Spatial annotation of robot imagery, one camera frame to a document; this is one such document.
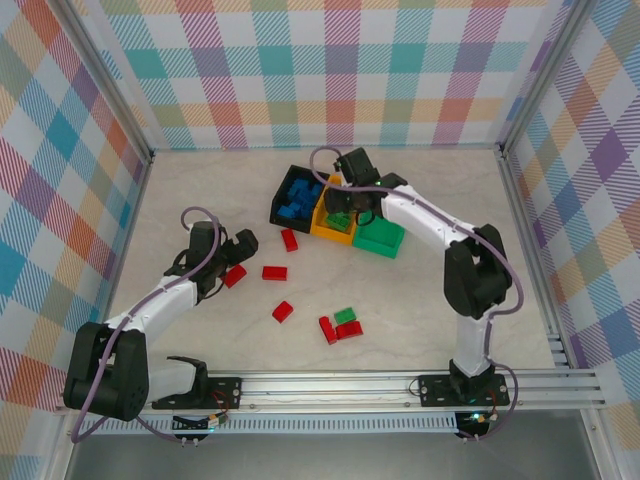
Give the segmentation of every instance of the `mounting plate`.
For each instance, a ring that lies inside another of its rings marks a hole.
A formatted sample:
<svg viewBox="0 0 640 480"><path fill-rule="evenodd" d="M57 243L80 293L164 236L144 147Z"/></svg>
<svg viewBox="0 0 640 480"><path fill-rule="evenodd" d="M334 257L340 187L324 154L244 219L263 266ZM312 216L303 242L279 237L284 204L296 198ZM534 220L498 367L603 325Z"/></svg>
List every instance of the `mounting plate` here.
<svg viewBox="0 0 640 480"><path fill-rule="evenodd" d="M449 375L418 376L418 393L420 395L420 405L423 407L492 407L493 397L490 392L495 394L497 406L509 405L507 383L504 375L498 373L491 376L486 390L478 395L476 401L472 403L462 403L459 400L458 394L451 387Z"/></svg>
<svg viewBox="0 0 640 480"><path fill-rule="evenodd" d="M185 403L179 395L161 398L151 404L154 410L237 410L240 408L242 396L242 378L240 377L209 377L207 378L206 396L198 405L190 401ZM216 392L220 404L211 395Z"/></svg>
<svg viewBox="0 0 640 480"><path fill-rule="evenodd" d="M180 431L180 433L173 433L173 435L178 439L182 439L184 437L187 440L193 441L197 439L200 442L209 436L209 418L205 417L201 420L191 420L188 418L174 416L171 420L171 430ZM199 431L200 433L184 433L185 430Z"/></svg>

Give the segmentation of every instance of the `cable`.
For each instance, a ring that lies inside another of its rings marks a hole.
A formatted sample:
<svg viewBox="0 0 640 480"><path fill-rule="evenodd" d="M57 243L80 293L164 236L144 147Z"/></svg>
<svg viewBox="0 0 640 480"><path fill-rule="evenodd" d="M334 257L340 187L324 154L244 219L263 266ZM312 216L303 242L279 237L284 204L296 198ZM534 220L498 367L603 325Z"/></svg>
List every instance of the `cable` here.
<svg viewBox="0 0 640 480"><path fill-rule="evenodd" d="M489 395L491 395L491 400L493 401L493 408L491 409L491 415L496 415L498 413L498 400L496 399L496 394L493 393L493 390L489 390Z"/></svg>
<svg viewBox="0 0 640 480"><path fill-rule="evenodd" d="M220 277L220 286L214 292L211 292L209 295L204 297L203 300L209 300L214 295L220 293L220 290L222 290L223 286L224 286L224 275L222 277Z"/></svg>
<svg viewBox="0 0 640 480"><path fill-rule="evenodd" d="M411 383L409 384L409 387L408 387L409 393L410 393L411 395L413 395L414 397L419 397L419 396L420 396L420 395L419 395L419 394L417 394L417 393L413 393L413 390L411 390L411 386L412 386L414 383L416 383L417 381L418 381L418 378L417 378L417 377L416 377L416 378L414 378L413 380L411 380Z"/></svg>
<svg viewBox="0 0 640 480"><path fill-rule="evenodd" d="M371 213L371 218L369 220L367 220L364 223L360 223L360 215L362 215L362 212L356 213L356 225L359 227L366 227L367 225L371 225L373 221L376 219L375 214Z"/></svg>
<svg viewBox="0 0 640 480"><path fill-rule="evenodd" d="M516 304L513 307L510 307L510 308L492 310L492 311L489 312L489 315L487 317L487 329L485 331L485 338L484 338L484 355L492 365L494 365L496 368L500 368L500 369L506 370L507 372L509 372L509 375L511 375L511 377L513 378L513 399L511 401L511 405L509 406L509 410L507 410L507 413L504 415L502 421L498 425L493 427L491 429L491 431L488 432L487 434L485 434L482 438L486 439L486 438L491 437L492 435L494 435L495 433L499 432L504 427L504 425L507 422L507 420L513 414L513 411L514 411L515 406L516 406L517 401L518 401L519 385L518 385L518 379L516 378L515 372L511 368L506 366L506 365L494 362L493 359L491 358L491 356L489 355L489 346L490 346L490 343L491 343L491 330L493 329L493 319L494 319L494 317L499 316L499 315L511 315L512 313L515 313L518 310L520 310L522 308L522 305L524 304L524 289L522 288L522 282L520 281L520 277L518 277L518 274L516 273L515 269L507 261L507 259L504 257L504 255L502 255L502 253L500 253L500 251L498 251L498 249L496 247L491 245L491 243L489 243L487 240L485 240L481 236L477 235L475 232L473 232L471 230L468 230L468 229L464 228L463 226L453 222L446 215L442 214L441 212L439 212L438 210L433 208L431 205L429 205L428 203L423 201L421 198L414 197L413 195L409 195L408 193L401 192L401 191L398 191L398 190L394 190L394 189L391 189L391 188L377 187L377 186L351 187L351 186L337 185L335 183L328 182L327 180L322 178L322 176L318 173L318 171L315 169L315 166L314 166L315 156L316 156L316 154L318 152L320 152L322 150L329 150L331 152L334 152L339 157L342 156L342 153L340 152L340 150L338 150L337 148L334 148L334 147L329 147L329 146L317 147L311 152L311 155L309 156L309 168L310 168L311 173L314 176L314 178L318 182L320 182L322 185L325 185L325 186L327 186L329 188L333 188L335 190L340 190L340 191L343 191L343 192L385 193L387 195L396 195L398 197L404 198L405 200L409 200L411 203L416 204L419 207L421 207L422 209L426 210L430 215L433 215L434 217L436 217L438 220L442 221L443 223L445 223L449 227L464 233L465 235L467 235L468 237L470 237L471 239L473 239L474 241L478 242L480 245L485 247L487 250L489 250L489 252L491 252L491 254L494 257L496 257L500 261L500 263L504 266L504 268L507 270L507 272L509 272L509 275L513 279L513 284L515 285L516 291L518 293Z"/></svg>
<svg viewBox="0 0 640 480"><path fill-rule="evenodd" d="M205 208L195 207L195 206L194 207L188 207L182 212L182 215L180 216L180 223L182 224L182 226L184 227L185 230L189 229L189 227L187 226L187 224L184 221L185 216L187 215L187 213L192 212L192 211L198 211L198 212L204 213L207 217L209 217L209 219L213 223L214 237L213 237L213 246L211 247L211 251L207 254L207 256L204 258L204 260L202 260L202 262L200 262L200 264L198 266L196 266L196 268L194 268L190 272L186 273L185 275L181 276L180 278L177 278L176 280L172 280L171 282L167 283L166 285L154 290L149 295L147 295L142 300L140 300L136 305L133 306L133 308L131 308L131 310L129 310L129 313L122 319L120 324L113 331L113 333L109 337L109 341L107 342L107 345L105 347L104 353L102 354L102 357L100 358L100 363L98 364L98 371L96 372L96 376L93 379L93 383L91 384L91 388L89 389L89 393L87 394L87 398L85 399L84 403L82 404L82 408L80 409L80 413L78 414L78 419L76 420L76 423L73 426L73 430L71 431L71 441L73 443L81 442L82 440L87 438L89 435L91 435L94 431L96 431L104 422L107 421L107 417L102 417L89 430L87 430L86 432L80 434L80 428L82 427L82 422L84 421L85 417L87 416L87 412L89 411L89 406L91 405L91 402L93 401L93 399L94 399L94 397L96 395L96 392L98 391L98 387L100 385L100 380L102 380L102 376L104 375L104 371L107 368L107 362L109 361L109 357L111 356L111 352L113 350L113 346L115 345L116 340L117 340L118 336L120 335L120 332L122 332L122 330L127 325L127 323L129 323L129 320L131 320L131 318L137 312L139 312L140 309L142 309L142 307L144 307L147 303L149 303L151 300L156 298L161 293L166 292L170 288L176 286L177 284L187 280L188 278L190 278L193 275L195 275L196 273L198 273L198 271L200 269L202 269L205 265L207 265L209 263L209 261L211 260L211 258L214 255L214 253L216 252L216 250L218 248L218 244L220 242L220 228L219 228L220 226L219 226L219 223L218 223L218 218L215 217L211 212L209 212L209 210L207 210ZM158 432L155 429L150 428L150 426L144 420L140 419L139 417L137 418L137 420L138 420L138 422L140 422L141 425L145 426L149 431L155 433L156 435L158 435L158 436L160 436L162 438L169 437L172 440L177 440L174 437L171 437L170 435L163 434L161 432Z"/></svg>
<svg viewBox="0 0 640 480"><path fill-rule="evenodd" d="M221 395L224 397L224 402L221 402L220 399L218 398L218 396L216 395L216 393L218 395ZM227 413L229 413L229 400L227 399L227 396L224 394L224 392L221 392L220 390L214 390L213 392L211 392L211 396L213 397L213 399L216 401L216 403L218 404L218 406L220 406L220 404L222 404L222 407L220 408L220 413L222 415L226 415Z"/></svg>

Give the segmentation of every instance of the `green lego brick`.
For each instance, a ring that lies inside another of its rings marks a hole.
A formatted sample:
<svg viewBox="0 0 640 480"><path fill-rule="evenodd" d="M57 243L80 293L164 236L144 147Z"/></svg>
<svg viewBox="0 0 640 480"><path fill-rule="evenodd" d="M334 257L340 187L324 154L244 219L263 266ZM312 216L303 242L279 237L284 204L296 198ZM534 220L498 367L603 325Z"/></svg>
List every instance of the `green lego brick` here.
<svg viewBox="0 0 640 480"><path fill-rule="evenodd" d="M334 230L346 232L347 228L349 228L349 223L351 223L351 216L348 213L332 213L327 215L325 221Z"/></svg>
<svg viewBox="0 0 640 480"><path fill-rule="evenodd" d="M368 215L361 215L360 223L366 223L370 218ZM369 225L357 227L353 246L385 257L396 258L403 239L404 228L384 218L376 217Z"/></svg>
<svg viewBox="0 0 640 480"><path fill-rule="evenodd" d="M357 317L353 308L349 307L334 313L333 318L336 319L338 325L342 325L343 323L353 322Z"/></svg>

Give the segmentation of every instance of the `metal frame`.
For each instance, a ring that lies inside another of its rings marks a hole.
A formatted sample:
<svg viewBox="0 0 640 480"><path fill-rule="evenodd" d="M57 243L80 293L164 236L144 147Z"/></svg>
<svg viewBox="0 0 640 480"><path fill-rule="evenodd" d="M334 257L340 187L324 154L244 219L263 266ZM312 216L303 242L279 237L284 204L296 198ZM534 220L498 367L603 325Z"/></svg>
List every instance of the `metal frame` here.
<svg viewBox="0 0 640 480"><path fill-rule="evenodd" d="M517 410L580 410L596 462L603 478L622 479L615 463L613 449L609 443L610 431L604 408L606 402L600 390L598 379L592 370L569 369L575 366L575 355L563 340L568 337L559 321L559 310L555 298L546 282L543 263L536 248L535 237L526 217L522 196L508 162L508 152L523 135L547 88L577 38L584 22L595 7L596 0L575 2L567 22L556 41L552 52L540 70L536 84L525 100L523 107L510 132L504 149L496 151L499 172L507 198L513 212L518 234L522 243L527 267L532 275L536 298L547 323L550 346L554 354L556 369L516 371L520 382L520 397ZM117 118L125 127L135 148L149 166L145 169L140 199L143 198L149 177L152 152L142 130L138 126L126 101L111 78L107 66L89 39L81 19L68 0L50 0L51 8L65 27L79 50L83 61L90 68L98 87L105 92ZM135 226L141 200L137 202L129 232L125 240L124 254L130 235ZM122 270L122 262L116 272L116 282ZM473 411L472 407L423 408L419 398L410 391L411 382L424 374L445 374L445 371L402 371L402 372L210 372L213 376L240 376L243 378L243 392L240 408L233 417L244 419L279 418L295 415L314 416L323 414L327 418L350 415L352 418L429 418L443 417L453 412ZM513 389L513 380L507 376L507 385ZM169 415L197 416L209 411L157 411L147 408L142 414L148 419L166 419ZM63 478L69 464L72 445L68 439L70 428L76 415L62 408L51 427L53 448L49 462L42 472L42 478ZM139 433L130 424L122 424L119 433ZM98 429L97 434L113 433L120 427ZM442 431L450 432L451 428Z"/></svg>
<svg viewBox="0 0 640 480"><path fill-rule="evenodd" d="M540 102L542 102L545 93L555 80L564 60L567 58L567 55L569 55L571 47L578 38L578 35L580 35L582 27L589 19L597 3L598 0L574 1L571 11L567 15L567 19L561 27L558 38L540 67L535 83L525 98L520 107L520 111L511 125L511 129L505 137L503 151L509 152L524 134L529 122L540 106Z"/></svg>

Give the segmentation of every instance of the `white table surface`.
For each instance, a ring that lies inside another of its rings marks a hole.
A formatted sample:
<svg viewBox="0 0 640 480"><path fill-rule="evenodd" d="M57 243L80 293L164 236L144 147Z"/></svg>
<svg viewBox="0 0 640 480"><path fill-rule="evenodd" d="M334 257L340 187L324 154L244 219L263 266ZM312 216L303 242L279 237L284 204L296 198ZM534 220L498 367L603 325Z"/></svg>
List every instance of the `white table surface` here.
<svg viewBox="0 0 640 480"><path fill-rule="evenodd" d="M427 199L477 226L502 234L525 288L523 309L496 320L492 355L514 368L552 368L553 360L493 152L367 148L381 174L395 171ZM287 253L281 228L269 223L273 198L289 165L307 166L310 149L160 153L141 206L111 309L116 314L149 292L188 246L180 213L200 205L229 233L253 230L257 254L232 289L177 318L150 351L185 355L213 370L446 369L455 348L455 314L442 293L442 260L411 234L395 260L296 232ZM318 156L331 171L333 155ZM201 219L192 213L189 222ZM264 265L289 268L287 282L262 280ZM514 302L515 289L506 305ZM271 317L282 301L294 313ZM318 318L353 307L364 335L329 346Z"/></svg>

